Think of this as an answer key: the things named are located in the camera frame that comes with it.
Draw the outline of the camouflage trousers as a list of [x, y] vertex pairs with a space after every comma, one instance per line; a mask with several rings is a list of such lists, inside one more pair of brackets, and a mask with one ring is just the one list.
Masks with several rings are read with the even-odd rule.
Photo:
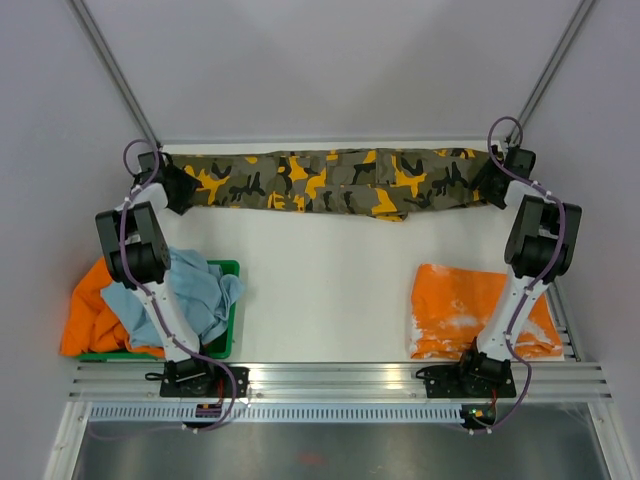
[[174, 155], [199, 181], [197, 206], [367, 216], [401, 222], [409, 214], [485, 204], [472, 182], [490, 163], [469, 148], [274, 151]]

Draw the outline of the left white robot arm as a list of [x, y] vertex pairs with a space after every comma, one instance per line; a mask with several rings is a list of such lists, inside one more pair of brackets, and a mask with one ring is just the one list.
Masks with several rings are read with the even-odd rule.
[[103, 258], [112, 280], [140, 301], [159, 335], [164, 370], [151, 377], [161, 381], [160, 395], [205, 397], [216, 389], [218, 374], [170, 286], [170, 250], [157, 219], [166, 208], [185, 211], [199, 183], [161, 152], [142, 153], [138, 162], [124, 202], [95, 217]]

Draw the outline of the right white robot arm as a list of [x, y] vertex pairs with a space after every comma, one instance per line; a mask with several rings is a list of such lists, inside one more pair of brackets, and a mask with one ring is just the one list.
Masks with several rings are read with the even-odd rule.
[[490, 158], [474, 186], [493, 205], [513, 206], [516, 217], [505, 246], [506, 283], [487, 325], [464, 352], [456, 384], [468, 397], [516, 396], [511, 362], [535, 304], [569, 269], [583, 209], [557, 198], [530, 175], [536, 154], [518, 146], [500, 161]]

